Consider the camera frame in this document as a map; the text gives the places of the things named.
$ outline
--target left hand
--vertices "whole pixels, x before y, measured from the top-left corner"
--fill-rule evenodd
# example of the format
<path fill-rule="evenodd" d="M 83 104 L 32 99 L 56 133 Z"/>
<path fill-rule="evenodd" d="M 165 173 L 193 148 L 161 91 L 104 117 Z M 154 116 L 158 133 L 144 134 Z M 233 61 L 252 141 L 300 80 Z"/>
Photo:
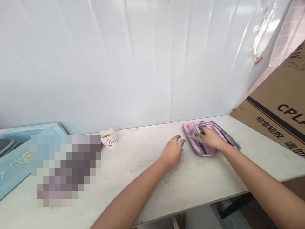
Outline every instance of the left hand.
<path fill-rule="evenodd" d="M 160 156 L 160 159 L 169 165 L 170 168 L 175 167 L 180 162 L 182 146 L 185 143 L 184 139 L 181 139 L 178 143 L 180 135 L 174 136 L 167 144 Z"/>

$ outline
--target pink pencil case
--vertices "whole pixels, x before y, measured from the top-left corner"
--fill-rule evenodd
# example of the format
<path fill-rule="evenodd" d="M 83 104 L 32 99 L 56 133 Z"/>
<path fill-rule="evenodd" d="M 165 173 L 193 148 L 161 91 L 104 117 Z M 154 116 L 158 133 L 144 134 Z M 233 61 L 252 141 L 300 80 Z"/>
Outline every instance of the pink pencil case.
<path fill-rule="evenodd" d="M 202 143 L 196 141 L 192 138 L 192 132 L 194 131 L 196 123 L 189 122 L 183 124 L 184 132 L 191 143 L 192 148 L 194 149 L 195 153 L 198 156 L 201 157 L 208 157 L 208 156 L 214 156 L 217 153 L 217 149 L 210 147 L 208 145 L 203 145 Z M 198 126 L 201 127 L 207 127 L 209 129 L 217 129 L 218 133 L 220 133 L 220 136 L 228 142 L 230 145 L 235 147 L 236 149 L 240 150 L 240 145 L 226 132 L 224 131 L 220 126 L 218 126 L 215 122 L 212 121 L 202 121 L 199 123 Z"/>

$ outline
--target paper cup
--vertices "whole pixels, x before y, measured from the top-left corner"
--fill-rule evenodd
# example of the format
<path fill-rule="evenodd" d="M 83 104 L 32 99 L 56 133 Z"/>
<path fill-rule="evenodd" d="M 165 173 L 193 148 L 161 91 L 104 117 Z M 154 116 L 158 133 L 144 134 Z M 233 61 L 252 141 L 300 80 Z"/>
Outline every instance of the paper cup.
<path fill-rule="evenodd" d="M 102 144 L 108 148 L 112 148 L 117 144 L 114 129 L 103 130 L 98 135 L 102 136 Z"/>

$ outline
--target cardboard box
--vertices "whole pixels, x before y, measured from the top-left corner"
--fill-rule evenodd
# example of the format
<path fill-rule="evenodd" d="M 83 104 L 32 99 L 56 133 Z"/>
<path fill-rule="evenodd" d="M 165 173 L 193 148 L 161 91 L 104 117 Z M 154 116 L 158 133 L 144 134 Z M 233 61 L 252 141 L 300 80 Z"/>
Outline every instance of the cardboard box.
<path fill-rule="evenodd" d="M 305 158 L 305 41 L 231 112 Z"/>
<path fill-rule="evenodd" d="M 67 135 L 59 123 L 0 130 L 0 138 L 24 142 L 0 158 L 0 200 L 31 173 L 33 135 Z"/>

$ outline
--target desk surface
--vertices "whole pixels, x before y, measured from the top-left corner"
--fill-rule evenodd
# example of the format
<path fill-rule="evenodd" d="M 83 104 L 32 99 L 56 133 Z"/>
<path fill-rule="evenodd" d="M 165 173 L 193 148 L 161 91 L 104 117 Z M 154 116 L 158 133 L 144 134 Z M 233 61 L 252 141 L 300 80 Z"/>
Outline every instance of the desk surface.
<path fill-rule="evenodd" d="M 241 151 L 261 168 L 283 182 L 305 176 L 305 159 L 226 115 L 187 122 L 212 120 L 227 131 Z M 32 176 L 0 201 L 1 227 L 31 229 L 87 229 L 107 205 L 134 178 L 149 167 L 174 135 L 186 138 L 176 122 L 117 131 L 118 144 L 102 149 L 96 184 L 83 199 L 69 208 L 32 207 Z M 183 146 L 181 162 L 169 171 L 152 193 L 136 224 L 153 221 L 187 209 L 206 205 L 247 192 L 247 188 L 221 153 L 197 156 L 189 142 Z"/>

